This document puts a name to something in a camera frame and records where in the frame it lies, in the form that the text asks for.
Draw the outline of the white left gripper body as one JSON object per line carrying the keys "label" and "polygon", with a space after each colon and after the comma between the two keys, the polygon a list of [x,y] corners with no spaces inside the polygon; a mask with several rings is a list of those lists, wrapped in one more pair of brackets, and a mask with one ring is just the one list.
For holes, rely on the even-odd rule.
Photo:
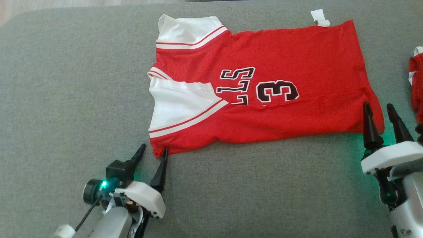
{"label": "white left gripper body", "polygon": [[143,182],[133,181],[126,188],[117,188],[115,195],[138,207],[138,211],[133,215],[135,223],[129,229],[128,238],[142,238],[149,219],[162,219],[165,215],[163,196]]}

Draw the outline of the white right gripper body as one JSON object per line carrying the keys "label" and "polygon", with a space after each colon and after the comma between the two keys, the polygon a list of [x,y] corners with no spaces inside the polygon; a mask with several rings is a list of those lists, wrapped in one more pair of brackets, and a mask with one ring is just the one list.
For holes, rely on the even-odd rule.
{"label": "white right gripper body", "polygon": [[400,184],[402,179],[414,172],[423,172],[423,146],[405,141],[372,153],[367,151],[361,168],[364,174],[377,179],[381,202],[395,209],[406,200],[404,185]]}

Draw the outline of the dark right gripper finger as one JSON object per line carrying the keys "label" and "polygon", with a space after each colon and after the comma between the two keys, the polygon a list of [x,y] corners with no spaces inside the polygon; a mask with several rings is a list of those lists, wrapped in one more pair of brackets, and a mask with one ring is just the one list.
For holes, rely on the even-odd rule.
{"label": "dark right gripper finger", "polygon": [[404,124],[400,116],[398,115],[393,104],[387,104],[387,115],[388,115],[389,121],[391,122],[393,126],[396,143],[402,143],[405,141],[413,142],[414,141],[413,137],[411,136],[406,125]]}
{"label": "dark right gripper finger", "polygon": [[373,120],[373,112],[369,102],[364,103],[364,148],[367,150],[378,150],[382,148],[383,138],[379,135]]}

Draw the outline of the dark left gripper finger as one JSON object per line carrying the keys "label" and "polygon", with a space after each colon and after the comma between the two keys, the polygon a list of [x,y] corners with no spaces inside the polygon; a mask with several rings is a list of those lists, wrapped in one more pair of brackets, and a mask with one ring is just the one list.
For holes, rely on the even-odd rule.
{"label": "dark left gripper finger", "polygon": [[160,194],[163,193],[165,188],[165,180],[167,174],[168,165],[168,148],[165,148],[160,156],[160,165],[157,169],[156,174],[150,181],[150,187],[158,191]]}
{"label": "dark left gripper finger", "polygon": [[134,174],[135,170],[138,166],[138,164],[141,162],[144,152],[146,149],[146,145],[142,144],[140,145],[140,147],[138,148],[138,150],[136,151],[136,153],[132,156],[131,160],[130,160],[130,169],[131,169],[131,173]]}

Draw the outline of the red shorts white waistband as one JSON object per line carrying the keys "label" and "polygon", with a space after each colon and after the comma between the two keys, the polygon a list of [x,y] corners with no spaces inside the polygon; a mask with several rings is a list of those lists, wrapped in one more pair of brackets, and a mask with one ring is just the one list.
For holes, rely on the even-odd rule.
{"label": "red shorts white waistband", "polygon": [[423,124],[423,46],[413,50],[408,61],[408,81],[411,84],[411,108],[418,123]]}

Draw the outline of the red white basketball jersey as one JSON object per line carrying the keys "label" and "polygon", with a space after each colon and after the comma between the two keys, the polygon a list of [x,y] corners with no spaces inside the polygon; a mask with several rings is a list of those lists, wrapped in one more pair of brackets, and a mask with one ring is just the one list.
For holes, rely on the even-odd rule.
{"label": "red white basketball jersey", "polygon": [[213,142],[364,131],[364,103],[385,131],[352,20],[232,33],[216,16],[158,21],[148,71],[155,157]]}

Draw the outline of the grey fabric sofa seat cushion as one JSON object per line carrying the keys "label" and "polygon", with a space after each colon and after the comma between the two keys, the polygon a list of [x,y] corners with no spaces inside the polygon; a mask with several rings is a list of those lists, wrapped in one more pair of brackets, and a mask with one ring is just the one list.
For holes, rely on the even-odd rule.
{"label": "grey fabric sofa seat cushion", "polygon": [[[148,70],[158,19],[217,16],[233,33],[353,19],[382,110],[417,137],[408,60],[423,45],[423,0],[147,4],[27,12],[0,28],[0,238],[51,238],[89,209],[83,188],[147,144],[135,178],[160,164],[149,145]],[[388,238],[359,134],[228,144],[169,156],[163,219],[145,238]]]}

